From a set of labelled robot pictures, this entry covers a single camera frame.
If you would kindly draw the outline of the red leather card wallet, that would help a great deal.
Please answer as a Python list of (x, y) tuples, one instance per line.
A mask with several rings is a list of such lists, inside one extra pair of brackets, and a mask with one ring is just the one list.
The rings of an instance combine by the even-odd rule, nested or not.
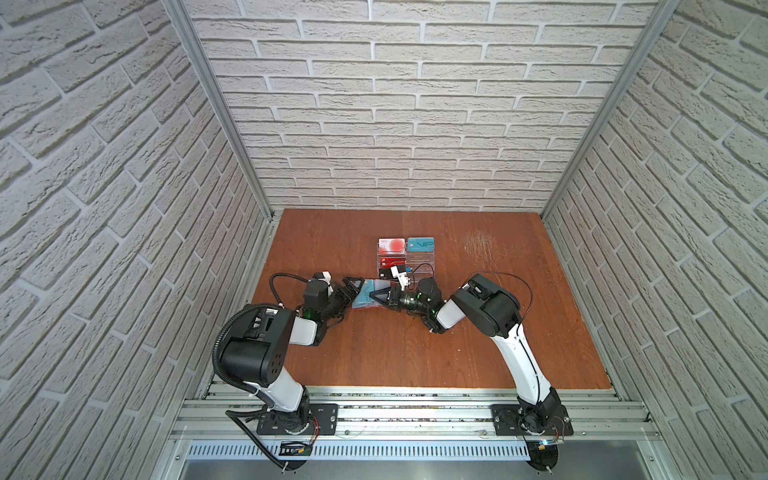
[(381, 279), (366, 279), (361, 287), (361, 290), (357, 297), (354, 299), (351, 308), (352, 309), (368, 309), (381, 307), (382, 304), (376, 299), (371, 297), (374, 291), (387, 289), (391, 286), (389, 280)]

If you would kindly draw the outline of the clear acrylic card display stand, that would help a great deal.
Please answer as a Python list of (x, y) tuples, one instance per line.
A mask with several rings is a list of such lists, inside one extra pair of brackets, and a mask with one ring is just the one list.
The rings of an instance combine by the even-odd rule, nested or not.
[(435, 250), (433, 237), (379, 238), (378, 278), (413, 285), (423, 278), (434, 277)]

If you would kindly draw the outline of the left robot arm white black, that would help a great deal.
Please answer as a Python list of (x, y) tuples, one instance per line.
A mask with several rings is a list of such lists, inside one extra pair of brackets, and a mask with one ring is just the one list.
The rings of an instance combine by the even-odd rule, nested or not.
[(329, 328), (343, 320), (365, 280), (345, 277), (338, 283), (328, 272), (310, 278), (279, 272), (269, 279), (273, 294), (277, 278), (303, 283), (303, 303), (295, 309), (281, 299), (246, 305), (225, 322), (211, 359), (222, 381), (256, 396), (283, 429), (298, 433), (311, 423), (310, 400), (306, 387), (285, 369), (288, 347), (320, 345)]

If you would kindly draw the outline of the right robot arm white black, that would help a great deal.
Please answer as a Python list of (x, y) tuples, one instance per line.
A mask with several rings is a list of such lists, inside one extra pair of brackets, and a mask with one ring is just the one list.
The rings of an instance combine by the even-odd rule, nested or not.
[(392, 285), (369, 297), (391, 310), (415, 314), (433, 333), (442, 334), (469, 320), (493, 341), (513, 377), (521, 427), (532, 434), (549, 427), (562, 403), (528, 344), (520, 303), (512, 293), (476, 274), (447, 300), (432, 277), (421, 279), (414, 291)]

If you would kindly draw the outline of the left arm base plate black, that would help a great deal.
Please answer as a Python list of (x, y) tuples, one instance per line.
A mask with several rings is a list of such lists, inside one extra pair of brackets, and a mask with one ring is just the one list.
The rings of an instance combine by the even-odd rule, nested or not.
[(258, 421), (258, 435), (314, 435), (332, 436), (336, 433), (339, 405), (311, 403), (296, 412), (270, 411)]

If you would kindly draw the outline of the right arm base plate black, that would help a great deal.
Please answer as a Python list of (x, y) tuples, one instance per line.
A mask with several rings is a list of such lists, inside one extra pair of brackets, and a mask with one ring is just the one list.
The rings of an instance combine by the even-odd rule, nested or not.
[(557, 406), (551, 413), (537, 412), (518, 404), (494, 404), (490, 409), (497, 436), (567, 437), (574, 434), (564, 405)]

